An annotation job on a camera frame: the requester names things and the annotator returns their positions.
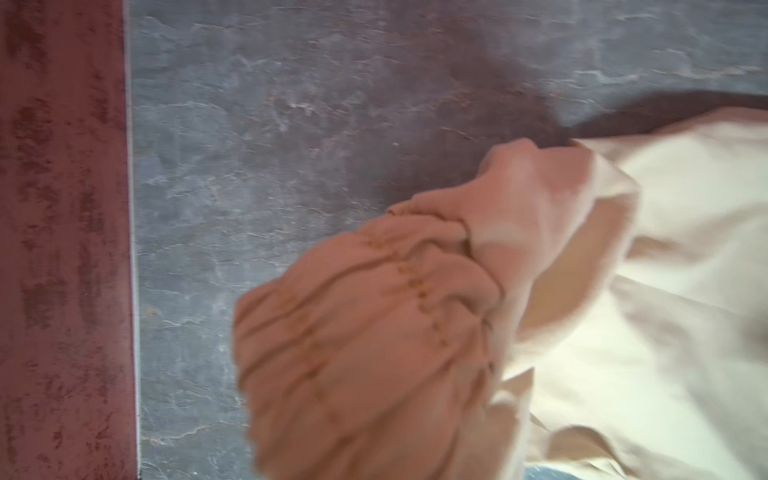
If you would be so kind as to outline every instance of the stone floor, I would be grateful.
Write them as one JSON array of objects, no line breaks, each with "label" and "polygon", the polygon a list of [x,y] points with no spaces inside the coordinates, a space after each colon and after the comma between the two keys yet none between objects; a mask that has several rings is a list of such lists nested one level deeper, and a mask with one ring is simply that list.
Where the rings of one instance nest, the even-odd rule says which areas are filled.
[{"label": "stone floor", "polygon": [[231,307],[319,240],[469,179],[501,141],[768,108],[764,0],[132,0],[130,17],[144,480],[253,478]]}]

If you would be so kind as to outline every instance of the fabric fold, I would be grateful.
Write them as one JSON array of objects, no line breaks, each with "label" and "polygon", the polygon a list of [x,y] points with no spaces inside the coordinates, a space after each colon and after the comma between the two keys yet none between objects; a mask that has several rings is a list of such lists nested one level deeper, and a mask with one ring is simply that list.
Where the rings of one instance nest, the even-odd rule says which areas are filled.
[{"label": "fabric fold", "polygon": [[314,247],[235,309],[258,470],[765,478],[766,152],[748,110],[515,141]]}]

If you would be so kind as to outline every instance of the white trim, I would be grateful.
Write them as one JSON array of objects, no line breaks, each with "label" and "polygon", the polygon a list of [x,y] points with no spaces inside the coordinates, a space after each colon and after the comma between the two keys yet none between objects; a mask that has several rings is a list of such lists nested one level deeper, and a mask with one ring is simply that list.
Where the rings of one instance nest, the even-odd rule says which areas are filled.
[{"label": "white trim", "polygon": [[123,2],[123,61],[125,70],[125,140],[128,168],[128,215],[131,242],[131,325],[134,336],[134,391],[136,409],[136,476],[141,478],[141,342],[139,336],[139,282],[136,253],[136,229],[134,208],[134,139],[131,101],[131,13],[130,0]]}]

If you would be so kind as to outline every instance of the cream garment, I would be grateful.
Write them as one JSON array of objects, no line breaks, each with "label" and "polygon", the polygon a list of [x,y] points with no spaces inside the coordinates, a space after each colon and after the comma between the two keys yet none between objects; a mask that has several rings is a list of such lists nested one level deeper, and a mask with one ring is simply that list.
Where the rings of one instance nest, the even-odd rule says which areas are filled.
[{"label": "cream garment", "polygon": [[762,115],[495,147],[245,295],[260,471],[768,477]]}]

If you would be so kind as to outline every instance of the peach cloth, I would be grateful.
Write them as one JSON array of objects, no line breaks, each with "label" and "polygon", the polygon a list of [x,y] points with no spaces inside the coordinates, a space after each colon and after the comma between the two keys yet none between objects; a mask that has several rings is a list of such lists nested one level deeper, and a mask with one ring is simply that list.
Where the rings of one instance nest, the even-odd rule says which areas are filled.
[{"label": "peach cloth", "polygon": [[494,147],[243,296],[264,475],[768,478],[768,114],[576,143]]}]

